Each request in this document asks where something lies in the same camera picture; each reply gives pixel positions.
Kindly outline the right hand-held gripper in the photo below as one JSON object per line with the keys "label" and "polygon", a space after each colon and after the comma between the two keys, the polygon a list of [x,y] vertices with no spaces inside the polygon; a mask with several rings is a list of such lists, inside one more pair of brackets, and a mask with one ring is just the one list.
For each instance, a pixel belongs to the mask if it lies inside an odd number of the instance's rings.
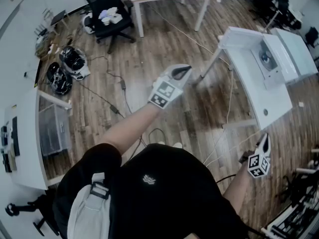
{"label": "right hand-held gripper", "polygon": [[[256,149],[269,156],[271,153],[270,137],[265,132],[259,141],[256,143]],[[253,178],[261,178],[268,174],[270,169],[270,162],[262,153],[255,153],[253,151],[245,151],[239,159],[241,164],[247,162],[247,171]]]}

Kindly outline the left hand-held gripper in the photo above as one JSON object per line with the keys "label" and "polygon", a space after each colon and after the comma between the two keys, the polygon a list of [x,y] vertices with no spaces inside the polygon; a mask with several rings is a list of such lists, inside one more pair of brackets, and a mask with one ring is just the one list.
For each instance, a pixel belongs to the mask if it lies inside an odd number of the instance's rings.
{"label": "left hand-held gripper", "polygon": [[174,64],[168,66],[165,73],[154,82],[148,102],[160,109],[165,109],[183,93],[183,87],[190,75],[190,65]]}

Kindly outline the person's right forearm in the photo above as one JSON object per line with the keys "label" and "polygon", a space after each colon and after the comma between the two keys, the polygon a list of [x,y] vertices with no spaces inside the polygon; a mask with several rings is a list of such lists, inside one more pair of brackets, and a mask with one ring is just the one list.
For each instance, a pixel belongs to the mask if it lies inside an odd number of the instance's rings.
{"label": "person's right forearm", "polygon": [[241,168],[223,194],[223,197],[230,202],[236,214],[240,213],[251,181],[252,176],[248,172],[248,162],[246,161],[242,164]]}

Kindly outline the person's left forearm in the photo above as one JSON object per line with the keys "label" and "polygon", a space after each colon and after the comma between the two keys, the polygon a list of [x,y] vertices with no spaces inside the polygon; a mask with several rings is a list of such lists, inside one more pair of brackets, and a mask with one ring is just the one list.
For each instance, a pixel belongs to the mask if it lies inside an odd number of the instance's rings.
{"label": "person's left forearm", "polygon": [[143,135],[161,112],[162,109],[148,103],[108,129],[99,143],[110,144],[120,154],[124,154]]}

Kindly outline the white table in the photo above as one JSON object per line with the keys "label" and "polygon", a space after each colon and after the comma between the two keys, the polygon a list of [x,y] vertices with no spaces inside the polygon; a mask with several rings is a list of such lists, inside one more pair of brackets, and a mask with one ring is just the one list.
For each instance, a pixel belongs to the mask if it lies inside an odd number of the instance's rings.
{"label": "white table", "polygon": [[256,125],[259,129],[264,129],[292,108],[285,84],[272,89],[265,88],[263,75],[251,51],[263,39],[263,34],[238,27],[227,28],[207,69],[201,73],[204,78],[220,57],[220,53],[224,52],[230,60],[229,69],[236,72],[252,107],[252,119],[227,122],[223,124],[223,128]]}

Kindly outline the black office chair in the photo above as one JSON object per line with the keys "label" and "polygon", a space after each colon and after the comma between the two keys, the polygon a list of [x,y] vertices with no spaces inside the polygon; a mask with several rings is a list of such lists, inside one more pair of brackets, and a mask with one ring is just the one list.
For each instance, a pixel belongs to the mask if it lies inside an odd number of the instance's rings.
{"label": "black office chair", "polygon": [[[108,54],[111,54],[113,51],[113,46],[117,36],[122,36],[131,43],[136,41],[135,38],[123,33],[123,30],[131,27],[134,27],[133,20],[131,18],[131,11],[133,8],[133,3],[130,0],[86,0],[88,5],[92,10],[91,22],[94,27],[94,34],[96,36],[96,42],[100,41],[106,37],[111,37],[110,46],[108,49]],[[122,19],[117,23],[110,22],[108,25],[105,25],[102,22],[102,19],[99,18],[100,14],[104,10],[111,9],[113,7],[117,8],[117,14],[122,16]]]}

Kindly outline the cluster of white dishes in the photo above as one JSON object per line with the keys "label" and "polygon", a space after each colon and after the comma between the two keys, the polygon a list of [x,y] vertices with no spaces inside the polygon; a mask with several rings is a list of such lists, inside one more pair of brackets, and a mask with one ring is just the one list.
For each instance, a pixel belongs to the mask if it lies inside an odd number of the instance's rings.
{"label": "cluster of white dishes", "polygon": [[112,7],[107,10],[102,10],[98,19],[105,26],[109,25],[110,23],[117,24],[123,19],[122,15],[117,13],[117,11],[118,11],[117,7]]}

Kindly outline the white wheeled device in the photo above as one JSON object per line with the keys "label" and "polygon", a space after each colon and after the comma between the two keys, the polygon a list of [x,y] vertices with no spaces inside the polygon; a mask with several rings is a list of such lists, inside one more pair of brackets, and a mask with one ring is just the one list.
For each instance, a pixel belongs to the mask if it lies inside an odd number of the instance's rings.
{"label": "white wheeled device", "polygon": [[83,28],[88,34],[93,34],[95,32],[92,17],[93,17],[92,12],[89,12],[82,18]]}

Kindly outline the black device in plastic bag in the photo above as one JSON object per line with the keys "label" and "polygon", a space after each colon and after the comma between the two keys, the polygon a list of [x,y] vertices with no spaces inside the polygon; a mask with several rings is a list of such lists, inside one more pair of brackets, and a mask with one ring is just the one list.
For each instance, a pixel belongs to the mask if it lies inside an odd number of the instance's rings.
{"label": "black device in plastic bag", "polygon": [[75,80],[81,81],[91,74],[87,57],[81,49],[65,46],[60,52],[59,58],[62,68]]}
{"label": "black device in plastic bag", "polygon": [[57,95],[66,95],[72,88],[72,77],[57,62],[49,65],[46,72],[47,84]]}

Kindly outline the person's black shirt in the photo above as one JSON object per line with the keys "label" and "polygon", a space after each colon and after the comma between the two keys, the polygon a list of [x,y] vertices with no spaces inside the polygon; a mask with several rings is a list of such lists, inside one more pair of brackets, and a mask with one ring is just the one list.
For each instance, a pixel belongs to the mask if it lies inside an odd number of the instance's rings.
{"label": "person's black shirt", "polygon": [[210,171],[181,148],[150,144],[122,163],[118,150],[90,148],[65,174],[53,202],[61,235],[71,206],[95,173],[104,173],[111,197],[109,239],[246,239],[247,229]]}

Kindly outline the black tripod equipment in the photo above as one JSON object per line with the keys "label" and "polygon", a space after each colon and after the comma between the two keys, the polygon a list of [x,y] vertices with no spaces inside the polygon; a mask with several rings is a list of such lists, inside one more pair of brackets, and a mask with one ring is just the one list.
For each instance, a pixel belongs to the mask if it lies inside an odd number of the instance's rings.
{"label": "black tripod equipment", "polygon": [[255,7],[257,18],[267,24],[265,32],[271,26],[287,30],[300,30],[302,27],[302,14],[291,8],[289,0],[257,0]]}

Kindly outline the cardboard box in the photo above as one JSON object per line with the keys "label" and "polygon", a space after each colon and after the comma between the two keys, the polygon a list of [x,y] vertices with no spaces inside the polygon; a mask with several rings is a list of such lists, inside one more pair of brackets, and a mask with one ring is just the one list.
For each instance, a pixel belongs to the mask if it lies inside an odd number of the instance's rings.
{"label": "cardboard box", "polygon": [[39,35],[35,44],[35,56],[39,59],[44,59],[52,53],[54,39],[56,34],[54,32],[46,32],[44,35]]}

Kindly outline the white desk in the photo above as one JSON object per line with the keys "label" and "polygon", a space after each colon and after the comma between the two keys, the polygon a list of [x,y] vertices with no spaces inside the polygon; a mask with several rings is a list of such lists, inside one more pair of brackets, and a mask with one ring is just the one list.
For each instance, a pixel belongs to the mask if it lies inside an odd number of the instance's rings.
{"label": "white desk", "polygon": [[12,129],[8,144],[16,147],[16,170],[9,174],[15,184],[46,190],[63,178],[47,178],[40,145],[39,112],[52,104],[65,110],[72,108],[70,102],[33,88],[5,110],[5,121]]}

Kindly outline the black floor stand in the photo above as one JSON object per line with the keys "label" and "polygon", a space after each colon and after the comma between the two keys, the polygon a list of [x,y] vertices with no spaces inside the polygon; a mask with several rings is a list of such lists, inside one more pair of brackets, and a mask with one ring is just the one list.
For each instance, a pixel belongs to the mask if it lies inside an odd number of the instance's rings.
{"label": "black floor stand", "polygon": [[36,210],[39,210],[42,214],[42,219],[38,223],[33,222],[33,225],[40,235],[44,236],[43,232],[41,231],[41,227],[44,223],[47,223],[53,233],[56,236],[59,236],[60,230],[54,218],[52,204],[53,197],[41,195],[35,201],[27,202],[26,206],[17,206],[13,203],[10,203],[6,206],[5,211],[9,216],[13,217],[18,216],[20,212],[35,212]]}

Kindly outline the white strapped bag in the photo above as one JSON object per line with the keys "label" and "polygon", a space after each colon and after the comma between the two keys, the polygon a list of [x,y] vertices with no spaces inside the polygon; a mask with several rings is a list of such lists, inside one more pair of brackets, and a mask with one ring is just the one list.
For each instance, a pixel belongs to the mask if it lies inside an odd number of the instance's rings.
{"label": "white strapped bag", "polygon": [[91,184],[78,192],[70,211],[67,239],[108,239],[111,196],[104,179],[104,173],[95,173]]}

